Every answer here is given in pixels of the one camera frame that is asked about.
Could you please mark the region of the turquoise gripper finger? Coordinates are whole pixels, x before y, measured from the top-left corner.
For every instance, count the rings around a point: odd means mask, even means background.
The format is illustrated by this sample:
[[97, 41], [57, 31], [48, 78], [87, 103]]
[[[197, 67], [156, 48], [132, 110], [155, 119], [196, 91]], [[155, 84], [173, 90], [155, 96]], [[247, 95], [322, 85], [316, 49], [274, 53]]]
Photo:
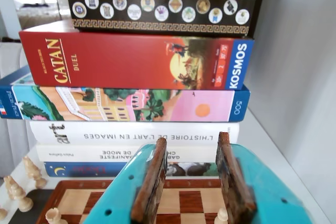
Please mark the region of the turquoise gripper finger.
[[301, 200], [247, 148], [220, 132], [216, 151], [224, 207], [215, 223], [312, 223]]
[[167, 172], [166, 139], [141, 146], [84, 223], [154, 223]]

